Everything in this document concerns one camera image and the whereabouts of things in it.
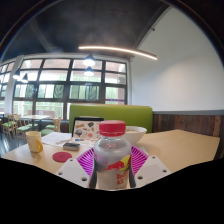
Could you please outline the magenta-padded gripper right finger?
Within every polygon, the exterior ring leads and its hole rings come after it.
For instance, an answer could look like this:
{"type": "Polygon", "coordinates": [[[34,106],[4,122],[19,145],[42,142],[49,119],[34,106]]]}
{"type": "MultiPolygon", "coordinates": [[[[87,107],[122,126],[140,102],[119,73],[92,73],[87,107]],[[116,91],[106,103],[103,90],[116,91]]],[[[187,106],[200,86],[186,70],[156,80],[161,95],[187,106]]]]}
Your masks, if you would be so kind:
{"type": "Polygon", "coordinates": [[[132,147],[131,153],[132,158],[129,174],[131,188],[143,187],[171,174],[170,170],[157,156],[149,156],[135,146],[132,147]]]}

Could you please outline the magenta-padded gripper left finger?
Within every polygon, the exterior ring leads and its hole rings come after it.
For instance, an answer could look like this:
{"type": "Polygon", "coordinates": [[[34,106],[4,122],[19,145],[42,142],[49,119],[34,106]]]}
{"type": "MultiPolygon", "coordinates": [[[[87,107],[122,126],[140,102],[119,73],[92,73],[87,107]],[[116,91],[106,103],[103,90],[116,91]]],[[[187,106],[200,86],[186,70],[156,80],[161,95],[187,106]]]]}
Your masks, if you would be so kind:
{"type": "Polygon", "coordinates": [[[68,159],[56,175],[81,187],[94,189],[94,151],[89,149],[78,158],[68,159]]]}

